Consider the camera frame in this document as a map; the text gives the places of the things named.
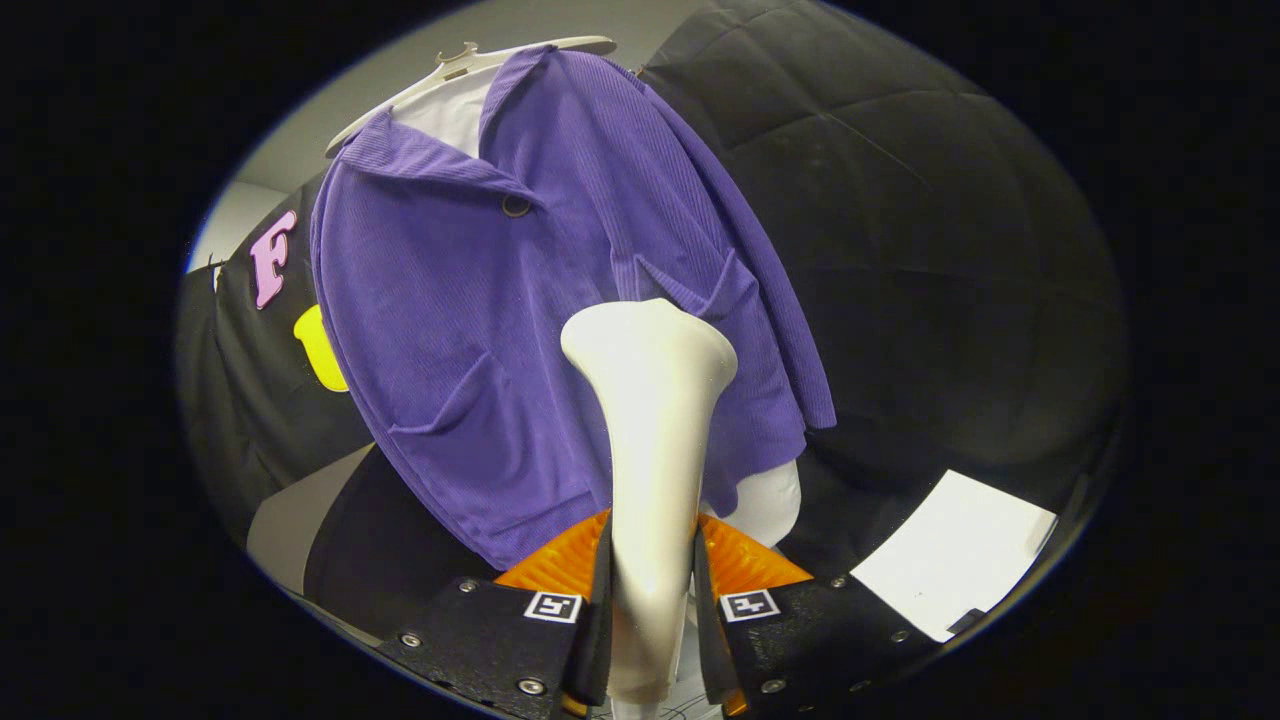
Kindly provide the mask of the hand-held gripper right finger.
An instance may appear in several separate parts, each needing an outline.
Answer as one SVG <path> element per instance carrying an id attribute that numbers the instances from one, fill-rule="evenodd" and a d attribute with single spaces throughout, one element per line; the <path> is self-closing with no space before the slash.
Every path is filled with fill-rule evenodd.
<path id="1" fill-rule="evenodd" d="M 692 539 L 701 678 L 723 719 L 861 719 L 941 644 L 850 575 L 817 577 L 703 514 Z"/>

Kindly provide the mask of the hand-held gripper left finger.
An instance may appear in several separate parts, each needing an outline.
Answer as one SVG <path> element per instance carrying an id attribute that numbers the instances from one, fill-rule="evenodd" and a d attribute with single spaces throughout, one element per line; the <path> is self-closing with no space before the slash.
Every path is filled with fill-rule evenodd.
<path id="1" fill-rule="evenodd" d="M 611 673 L 611 525 L 596 512 L 499 577 L 448 582 L 379 659 L 484 717 L 589 717 Z"/>

